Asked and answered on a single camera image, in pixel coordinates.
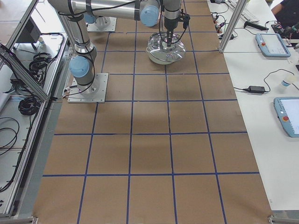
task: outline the red emergency stop button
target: red emergency stop button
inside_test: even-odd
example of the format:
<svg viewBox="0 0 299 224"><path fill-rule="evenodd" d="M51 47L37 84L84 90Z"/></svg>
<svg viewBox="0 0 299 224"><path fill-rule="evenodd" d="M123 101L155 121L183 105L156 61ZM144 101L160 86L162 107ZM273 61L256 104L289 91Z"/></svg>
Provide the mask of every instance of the red emergency stop button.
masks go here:
<svg viewBox="0 0 299 224"><path fill-rule="evenodd" d="M282 120L283 120L283 121L288 121L288 120L289 120L289 117L288 117L288 116L284 116L284 117L282 118Z"/></svg>

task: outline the power adapter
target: power adapter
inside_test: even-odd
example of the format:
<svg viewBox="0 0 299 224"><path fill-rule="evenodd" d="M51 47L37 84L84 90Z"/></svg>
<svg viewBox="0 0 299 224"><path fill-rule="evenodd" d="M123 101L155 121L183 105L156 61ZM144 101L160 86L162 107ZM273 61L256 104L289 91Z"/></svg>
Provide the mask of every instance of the power adapter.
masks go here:
<svg viewBox="0 0 299 224"><path fill-rule="evenodd" d="M255 85L250 85L247 89L242 89L242 90L244 90L246 92L250 92L250 93L260 93L260 94L268 92L265 90L265 87L255 86Z"/></svg>

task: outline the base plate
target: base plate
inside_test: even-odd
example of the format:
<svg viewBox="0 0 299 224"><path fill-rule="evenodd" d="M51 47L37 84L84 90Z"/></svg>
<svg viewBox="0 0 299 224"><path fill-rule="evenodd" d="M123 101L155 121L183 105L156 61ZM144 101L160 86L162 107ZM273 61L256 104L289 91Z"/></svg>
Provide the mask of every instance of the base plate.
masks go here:
<svg viewBox="0 0 299 224"><path fill-rule="evenodd" d="M98 28L94 23L88 24L87 31L88 32L114 32L116 27L116 18L110 17L110 24L102 29Z"/></svg>
<svg viewBox="0 0 299 224"><path fill-rule="evenodd" d="M106 98L107 83L108 83L108 73L99 73L95 75L95 79L99 82L99 90L95 93L90 93L88 95L83 95L79 93L78 88L73 88L70 94L76 94L69 96L69 103L104 103ZM76 80L73 80L72 85L77 85Z"/></svg>

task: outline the white keyboard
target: white keyboard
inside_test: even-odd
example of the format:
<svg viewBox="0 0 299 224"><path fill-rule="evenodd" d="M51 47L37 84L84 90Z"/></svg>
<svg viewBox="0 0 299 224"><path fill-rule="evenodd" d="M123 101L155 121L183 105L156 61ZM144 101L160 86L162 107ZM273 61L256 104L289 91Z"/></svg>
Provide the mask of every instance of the white keyboard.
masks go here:
<svg viewBox="0 0 299 224"><path fill-rule="evenodd" d="M225 2L227 3L227 5L229 7L231 7L232 9L235 9L235 7L238 4L237 0L225 0ZM250 22L259 22L260 20L253 15L248 9L244 9L242 14L241 14L241 18L245 21L250 21Z"/></svg>

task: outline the black shirt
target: black shirt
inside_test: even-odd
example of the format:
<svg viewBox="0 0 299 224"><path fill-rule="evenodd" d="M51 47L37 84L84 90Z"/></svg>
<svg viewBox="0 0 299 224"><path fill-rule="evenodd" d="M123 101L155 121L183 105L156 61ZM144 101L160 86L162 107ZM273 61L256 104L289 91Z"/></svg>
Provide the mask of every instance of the black shirt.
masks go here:
<svg viewBox="0 0 299 224"><path fill-rule="evenodd" d="M281 4L283 9L275 17L282 27L291 27L299 22L299 0L283 0ZM299 39L299 34L293 33L292 39Z"/></svg>

